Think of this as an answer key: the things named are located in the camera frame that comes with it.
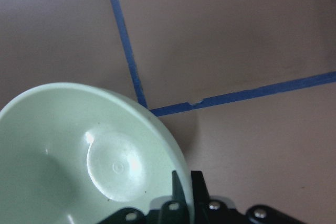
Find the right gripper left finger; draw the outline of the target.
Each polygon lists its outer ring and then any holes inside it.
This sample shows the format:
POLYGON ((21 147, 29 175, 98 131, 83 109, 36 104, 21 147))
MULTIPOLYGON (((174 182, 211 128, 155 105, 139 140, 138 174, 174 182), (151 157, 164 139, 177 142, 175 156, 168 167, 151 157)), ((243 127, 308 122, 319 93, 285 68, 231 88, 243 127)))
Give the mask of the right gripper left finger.
POLYGON ((176 223, 188 223, 188 208, 177 171, 172 171, 171 213, 176 223))

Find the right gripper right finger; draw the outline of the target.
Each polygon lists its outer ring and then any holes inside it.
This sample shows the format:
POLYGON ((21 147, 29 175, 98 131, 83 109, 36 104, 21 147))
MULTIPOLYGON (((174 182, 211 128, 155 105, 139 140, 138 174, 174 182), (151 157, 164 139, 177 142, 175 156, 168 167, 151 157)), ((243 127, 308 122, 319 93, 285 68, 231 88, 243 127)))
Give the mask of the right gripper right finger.
POLYGON ((209 223, 208 204, 210 196, 205 179, 201 171, 191 171, 193 199, 194 199, 194 223, 209 223))

